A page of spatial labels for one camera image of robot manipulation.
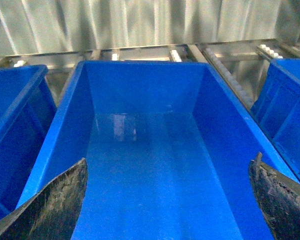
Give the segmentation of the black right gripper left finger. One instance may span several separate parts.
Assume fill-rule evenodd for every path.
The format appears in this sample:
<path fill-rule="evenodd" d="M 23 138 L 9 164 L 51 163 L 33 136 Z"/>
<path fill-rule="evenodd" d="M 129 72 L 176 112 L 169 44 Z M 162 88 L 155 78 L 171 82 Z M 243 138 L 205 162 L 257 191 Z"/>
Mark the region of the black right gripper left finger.
<path fill-rule="evenodd" d="M 75 230 L 88 182 L 85 158 L 0 220 L 0 240 L 69 240 Z"/>

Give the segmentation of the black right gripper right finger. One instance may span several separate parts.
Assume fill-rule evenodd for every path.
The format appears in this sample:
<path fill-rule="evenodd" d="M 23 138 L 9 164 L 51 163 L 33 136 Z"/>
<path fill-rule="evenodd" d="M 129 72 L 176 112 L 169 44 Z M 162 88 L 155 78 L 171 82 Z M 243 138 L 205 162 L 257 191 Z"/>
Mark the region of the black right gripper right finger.
<path fill-rule="evenodd" d="M 300 184 L 262 161 L 249 162 L 248 177 L 262 216 L 275 240 L 300 240 Z"/>

